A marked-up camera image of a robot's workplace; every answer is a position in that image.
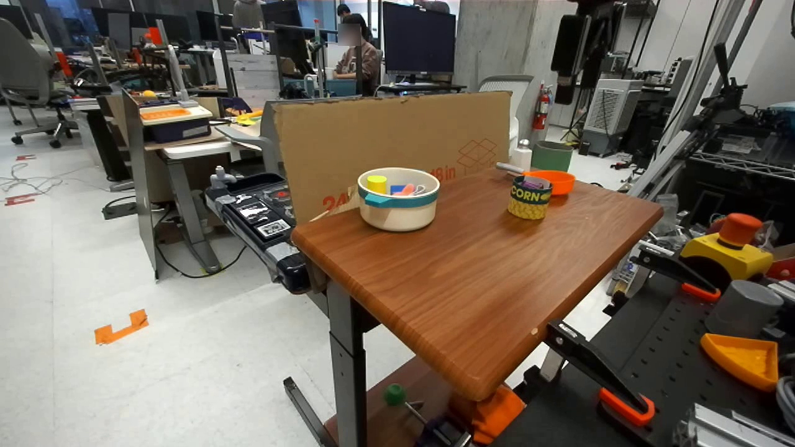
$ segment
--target cardboard box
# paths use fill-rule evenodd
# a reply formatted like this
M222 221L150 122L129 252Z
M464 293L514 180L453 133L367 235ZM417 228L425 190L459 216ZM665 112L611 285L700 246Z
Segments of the cardboard box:
M445 183L507 159L510 95L427 95L347 102L280 102L279 151L296 221L339 210L376 166L427 168Z

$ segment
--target wooden table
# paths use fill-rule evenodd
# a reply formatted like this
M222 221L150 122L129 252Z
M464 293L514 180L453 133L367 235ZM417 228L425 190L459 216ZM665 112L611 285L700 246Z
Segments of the wooden table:
M445 183L433 225L371 228L358 210L298 225L330 280L339 444L365 444L362 321L372 316L458 394L486 400L629 249L660 205L578 183L543 221L504 210L502 174Z

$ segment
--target gray floor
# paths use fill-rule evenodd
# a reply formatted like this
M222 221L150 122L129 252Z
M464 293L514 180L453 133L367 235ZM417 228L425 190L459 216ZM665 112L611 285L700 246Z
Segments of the gray floor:
M124 193L110 193L91 146L73 140L52 151L43 133L13 146L4 112L0 128L0 187L13 174L52 183L29 204L0 205L0 444L312 444L280 379L296 378L321 416L332 415L321 311L274 285L254 252L213 279L165 270L155 280L137 221L103 219L103 205ZM625 172L609 164L577 157L571 172L617 188ZM23 183L4 195L29 190ZM238 246L213 238L222 260ZM182 246L166 255L197 270ZM568 322L591 334L607 321L604 306L598 285ZM94 343L94 328L121 328L140 308L150 328ZM409 357L383 328L365 348L371 385Z

